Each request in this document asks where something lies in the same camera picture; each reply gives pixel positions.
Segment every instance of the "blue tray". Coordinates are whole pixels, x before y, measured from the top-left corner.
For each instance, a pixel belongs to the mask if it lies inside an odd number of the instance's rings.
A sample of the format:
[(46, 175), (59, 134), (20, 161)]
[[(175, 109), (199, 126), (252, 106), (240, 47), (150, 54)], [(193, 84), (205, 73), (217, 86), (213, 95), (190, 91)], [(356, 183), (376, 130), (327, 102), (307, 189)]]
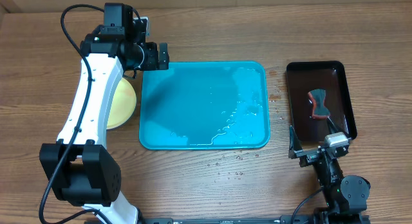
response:
[(171, 62), (145, 71), (139, 139), (152, 150), (248, 149), (270, 138), (265, 70), (257, 62)]

